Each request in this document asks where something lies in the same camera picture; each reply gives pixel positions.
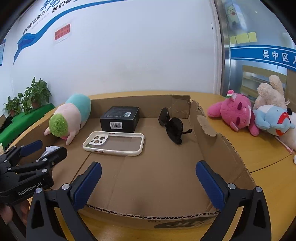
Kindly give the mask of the person's left hand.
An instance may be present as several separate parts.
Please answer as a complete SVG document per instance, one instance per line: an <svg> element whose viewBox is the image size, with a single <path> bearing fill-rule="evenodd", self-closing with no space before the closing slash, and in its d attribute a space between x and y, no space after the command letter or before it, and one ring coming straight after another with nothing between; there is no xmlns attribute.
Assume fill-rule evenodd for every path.
<svg viewBox="0 0 296 241"><path fill-rule="evenodd" d="M20 203L21 220L24 223L24 225L27 225L27 217L29 214L29 207L30 207L30 203L28 200L24 200L22 203ZM4 207L1 208L1 217L4 220L6 225L9 222L11 222L12 218L13 218L12 208L7 205L4 205Z"/></svg>

